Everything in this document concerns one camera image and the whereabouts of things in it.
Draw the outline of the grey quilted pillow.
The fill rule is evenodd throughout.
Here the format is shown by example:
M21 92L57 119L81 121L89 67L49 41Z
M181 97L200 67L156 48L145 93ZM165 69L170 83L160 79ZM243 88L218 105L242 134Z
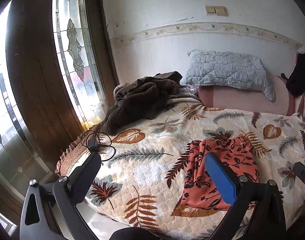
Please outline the grey quilted pillow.
M184 86L227 86L261 92L272 102L276 98L271 77L251 54L196 49L188 57L189 67L181 80Z

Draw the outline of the beige wall switch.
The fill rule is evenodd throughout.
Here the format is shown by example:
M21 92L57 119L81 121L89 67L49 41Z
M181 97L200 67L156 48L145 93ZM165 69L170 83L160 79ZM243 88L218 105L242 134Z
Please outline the beige wall switch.
M206 15L228 16L227 9L221 6L205 6Z

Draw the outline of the leaf-patterned plush blanket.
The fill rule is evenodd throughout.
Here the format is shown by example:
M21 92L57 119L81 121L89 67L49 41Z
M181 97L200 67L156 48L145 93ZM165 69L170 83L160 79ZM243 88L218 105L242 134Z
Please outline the leaf-patterned plush blanket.
M181 204L189 145L205 139L223 145L235 137L250 142L260 182L276 181L286 226L292 226L305 199L294 173L294 164L305 160L305 115L210 108L194 99L178 99L155 119L126 125L116 135L101 134L105 163L85 203L128 226L172 239L206 239L226 211Z

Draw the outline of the black charger adapter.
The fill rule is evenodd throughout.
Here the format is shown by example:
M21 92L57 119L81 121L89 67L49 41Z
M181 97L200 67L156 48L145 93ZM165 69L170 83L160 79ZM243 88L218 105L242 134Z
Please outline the black charger adapter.
M97 139L91 138L87 141L87 148L90 152L98 152L99 151L99 143Z

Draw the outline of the black bag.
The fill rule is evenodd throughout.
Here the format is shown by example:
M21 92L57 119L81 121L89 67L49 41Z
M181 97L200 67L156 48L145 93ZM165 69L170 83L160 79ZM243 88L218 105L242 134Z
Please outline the black bag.
M305 92L305 53L296 55L296 64L289 77L284 73L281 78L286 82L287 90L294 96L301 96Z

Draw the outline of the stained glass window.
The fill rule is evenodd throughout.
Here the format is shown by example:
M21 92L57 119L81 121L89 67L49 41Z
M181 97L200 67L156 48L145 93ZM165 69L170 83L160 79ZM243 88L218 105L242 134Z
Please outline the stained glass window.
M85 0L52 0L52 19L61 75L87 130L104 120L107 100L95 64Z

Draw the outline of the pink mattress sheet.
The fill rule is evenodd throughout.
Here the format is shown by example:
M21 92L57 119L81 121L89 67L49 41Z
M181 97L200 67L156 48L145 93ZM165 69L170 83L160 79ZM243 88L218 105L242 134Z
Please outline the pink mattress sheet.
M249 112L292 115L295 98L280 76L272 77L276 98L272 102L262 92L227 86L199 86L199 99L206 107L237 109Z

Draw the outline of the dark brown fleece garment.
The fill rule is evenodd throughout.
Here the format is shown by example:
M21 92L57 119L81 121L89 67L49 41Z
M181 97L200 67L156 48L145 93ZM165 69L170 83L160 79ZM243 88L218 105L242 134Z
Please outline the dark brown fleece garment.
M140 119L154 119L168 108L170 100L198 97L180 85L182 75L177 72L157 74L118 85L113 96L114 106L107 111L100 130L115 135L121 127Z

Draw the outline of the orange floral garment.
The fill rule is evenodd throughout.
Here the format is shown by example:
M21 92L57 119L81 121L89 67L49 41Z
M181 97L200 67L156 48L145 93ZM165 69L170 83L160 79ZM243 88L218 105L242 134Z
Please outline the orange floral garment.
M205 156L213 153L239 176L259 183L259 170L252 146L244 137L235 137L223 145L211 139L192 141L189 145L188 170L181 204L205 210L227 211L230 204L223 201L215 183L205 168Z

